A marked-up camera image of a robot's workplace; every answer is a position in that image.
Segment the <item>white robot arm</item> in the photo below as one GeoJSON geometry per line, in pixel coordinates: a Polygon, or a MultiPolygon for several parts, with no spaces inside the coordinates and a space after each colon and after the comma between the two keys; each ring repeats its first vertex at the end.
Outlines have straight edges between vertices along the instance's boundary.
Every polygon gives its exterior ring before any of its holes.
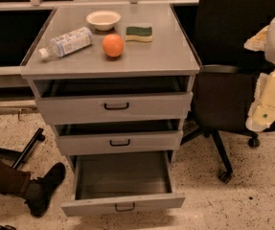
{"type": "MultiPolygon", "coordinates": [[[[275,65],[275,17],[244,43],[251,51],[264,51],[267,61],[275,65]]],[[[270,74],[260,74],[246,120],[246,127],[252,131],[264,131],[275,122],[275,69],[270,74]]]]}

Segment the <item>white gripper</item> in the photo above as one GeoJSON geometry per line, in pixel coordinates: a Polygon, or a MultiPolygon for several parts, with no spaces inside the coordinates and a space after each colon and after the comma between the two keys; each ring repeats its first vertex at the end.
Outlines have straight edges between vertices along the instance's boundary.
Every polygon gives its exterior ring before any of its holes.
{"type": "Polygon", "coordinates": [[[275,131],[275,70],[261,73],[245,126],[252,131],[275,131]]]}

